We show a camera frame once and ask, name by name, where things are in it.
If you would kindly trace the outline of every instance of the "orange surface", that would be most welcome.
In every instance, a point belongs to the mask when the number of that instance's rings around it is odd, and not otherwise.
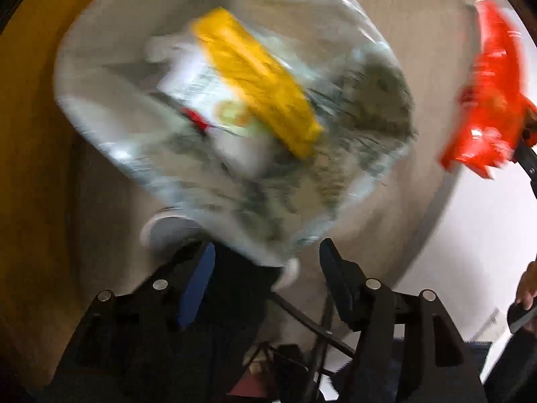
[[[52,73],[90,1],[24,0],[0,35],[0,356],[29,388],[52,378],[82,313],[65,228],[75,133]]]

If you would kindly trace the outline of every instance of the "yellow snack wrapper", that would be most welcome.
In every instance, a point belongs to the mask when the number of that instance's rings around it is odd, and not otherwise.
[[[223,8],[194,21],[192,31],[224,81],[299,159],[322,131],[302,89]]]

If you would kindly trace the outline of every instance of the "red package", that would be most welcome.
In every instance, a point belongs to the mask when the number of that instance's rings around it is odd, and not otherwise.
[[[487,167],[509,161],[522,137],[527,99],[521,91],[519,37],[493,0],[478,0],[481,53],[473,84],[458,98],[465,115],[441,158],[449,170],[459,161],[484,178]]]

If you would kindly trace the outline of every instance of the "person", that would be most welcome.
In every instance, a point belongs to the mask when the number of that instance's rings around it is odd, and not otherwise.
[[[527,269],[520,277],[517,287],[516,303],[521,304],[525,310],[531,308],[533,299],[537,297],[537,259],[528,264]],[[524,329],[537,337],[537,317],[530,320]]]

